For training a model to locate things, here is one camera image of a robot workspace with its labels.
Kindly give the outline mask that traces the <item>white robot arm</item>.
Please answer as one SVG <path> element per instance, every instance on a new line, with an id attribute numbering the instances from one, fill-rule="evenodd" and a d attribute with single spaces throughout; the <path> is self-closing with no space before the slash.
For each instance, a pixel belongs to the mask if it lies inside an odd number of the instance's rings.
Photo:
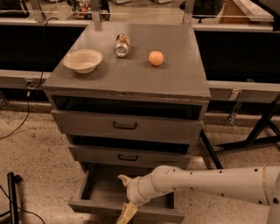
<path id="1" fill-rule="evenodd" d="M 127 188 L 128 202 L 116 224 L 127 224 L 138 208 L 177 190 L 193 189 L 269 207 L 267 224 L 280 224 L 280 167 L 249 167 L 186 171 L 160 165 L 145 176 L 118 177 Z"/>

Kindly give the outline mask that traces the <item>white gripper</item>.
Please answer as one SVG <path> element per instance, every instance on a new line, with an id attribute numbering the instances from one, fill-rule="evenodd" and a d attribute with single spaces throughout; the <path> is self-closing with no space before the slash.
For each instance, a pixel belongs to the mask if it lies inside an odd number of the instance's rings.
<path id="1" fill-rule="evenodd" d="M 142 206 L 157 196 L 157 190 L 152 184 L 151 176 L 130 178 L 125 175 L 119 175 L 118 178 L 124 186 L 127 186 L 127 198 L 129 203 L 124 203 L 122 213 L 116 224 L 128 224 L 137 213 L 137 206 Z"/>

